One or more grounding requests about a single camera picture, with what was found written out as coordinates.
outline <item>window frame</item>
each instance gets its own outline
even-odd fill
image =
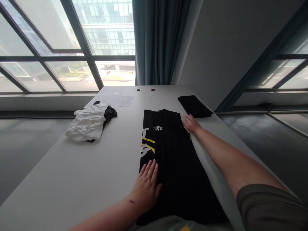
[[[71,27],[75,33],[75,36],[78,40],[78,43],[81,47],[81,50],[63,50],[63,49],[52,49],[52,47],[48,44],[48,42],[43,38],[40,32],[35,28],[35,26],[31,23],[31,21],[27,18],[27,16],[23,13],[20,7],[15,3],[14,0],[9,0],[9,2],[13,5],[13,7],[19,12],[19,14],[24,18],[24,20],[29,24],[29,26],[34,30],[34,32],[39,36],[39,38],[45,43],[45,45],[50,49],[52,53],[83,53],[84,56],[41,56],[39,52],[35,49],[35,47],[28,40],[23,31],[19,28],[17,23],[13,20],[10,14],[7,12],[5,7],[0,2],[0,13],[9,23],[9,25],[13,28],[16,34],[21,38],[21,40],[25,43],[28,49],[31,51],[33,56],[0,56],[0,62],[39,62],[47,73],[51,76],[51,78],[56,82],[59,88],[62,91],[57,92],[31,92],[27,89],[17,78],[12,76],[9,72],[7,72],[2,66],[0,66],[0,72],[13,84],[15,84],[22,92],[1,92],[0,94],[50,94],[50,93],[96,93],[98,91],[67,91],[63,84],[58,80],[56,75],[52,72],[49,66],[45,62],[60,62],[60,61],[86,61],[90,68],[90,71],[93,75],[93,78],[96,82],[98,90],[103,88],[103,82],[100,78],[98,69],[96,67],[95,61],[135,61],[135,55],[120,55],[120,56],[105,56],[105,55],[92,55],[90,50],[90,45],[87,42],[86,36],[83,32],[83,28],[75,11],[72,0],[60,0],[64,11],[67,15],[67,18],[71,24]]]

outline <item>yellow graphic print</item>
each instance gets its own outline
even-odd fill
[[[146,147],[147,148],[151,148],[151,150],[153,151],[153,153],[154,153],[154,155],[155,155],[155,149],[154,148],[152,148],[151,146],[149,146],[149,145],[146,145]]]
[[[143,140],[147,140],[147,141],[150,141],[150,142],[152,142],[152,143],[155,143],[155,141],[153,141],[153,140],[150,140],[150,139],[147,139],[147,138],[142,138]]]

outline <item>table surface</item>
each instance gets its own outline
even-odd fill
[[[122,94],[134,99],[130,107],[114,107],[118,117],[104,129],[100,141],[77,143],[64,134],[59,138],[0,207],[1,231],[68,230],[124,198],[139,172],[144,109],[186,115],[177,98],[196,95],[188,86],[127,86]],[[262,163],[216,114],[197,120]],[[192,142],[233,228],[244,230],[224,176],[194,135]]]

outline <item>dark cloth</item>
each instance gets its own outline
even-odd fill
[[[144,111],[140,170],[153,159],[159,165],[157,184],[163,186],[156,205],[138,225],[170,215],[200,224],[228,221],[179,113]]]
[[[251,184],[237,194],[246,230],[308,230],[308,209],[290,193],[264,184]]]
[[[100,101],[95,101],[94,105],[99,104],[99,103],[100,103]],[[106,120],[103,123],[103,130],[109,124],[111,119],[115,118],[117,116],[118,116],[118,114],[117,114],[116,110],[114,110],[112,107],[108,106],[107,109],[105,110],[105,113],[104,113],[104,117],[105,117]],[[93,143],[94,141],[95,140],[87,140],[86,142]]]
[[[178,98],[186,113],[191,114],[194,118],[210,117],[211,112],[200,100],[195,96],[180,96]]]

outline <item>gray floor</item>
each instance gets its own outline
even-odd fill
[[[308,139],[266,115],[219,117],[308,205]],[[303,132],[307,131],[307,115],[288,114],[277,117],[294,127],[302,128]]]
[[[65,132],[71,121],[0,120],[0,206]]]

